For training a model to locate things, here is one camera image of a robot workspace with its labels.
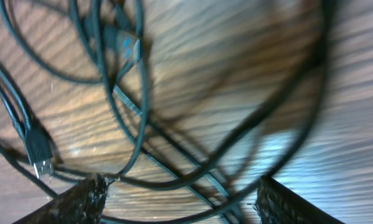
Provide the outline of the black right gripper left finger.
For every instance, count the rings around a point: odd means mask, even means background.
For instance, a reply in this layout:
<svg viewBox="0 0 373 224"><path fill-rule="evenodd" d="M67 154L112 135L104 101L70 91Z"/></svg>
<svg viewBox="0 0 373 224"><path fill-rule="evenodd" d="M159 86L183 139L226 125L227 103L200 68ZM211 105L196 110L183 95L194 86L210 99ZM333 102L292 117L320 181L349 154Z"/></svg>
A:
<svg viewBox="0 0 373 224"><path fill-rule="evenodd" d="M108 180L91 175L14 224L98 224L107 194Z"/></svg>

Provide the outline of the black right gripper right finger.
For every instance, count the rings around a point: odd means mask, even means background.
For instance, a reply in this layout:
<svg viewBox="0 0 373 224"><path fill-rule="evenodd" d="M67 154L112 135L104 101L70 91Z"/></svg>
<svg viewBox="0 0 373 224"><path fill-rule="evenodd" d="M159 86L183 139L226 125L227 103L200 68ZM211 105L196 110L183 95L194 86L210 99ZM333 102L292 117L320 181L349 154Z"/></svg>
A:
<svg viewBox="0 0 373 224"><path fill-rule="evenodd" d="M342 224L342 221L266 175L260 178L254 208L262 223Z"/></svg>

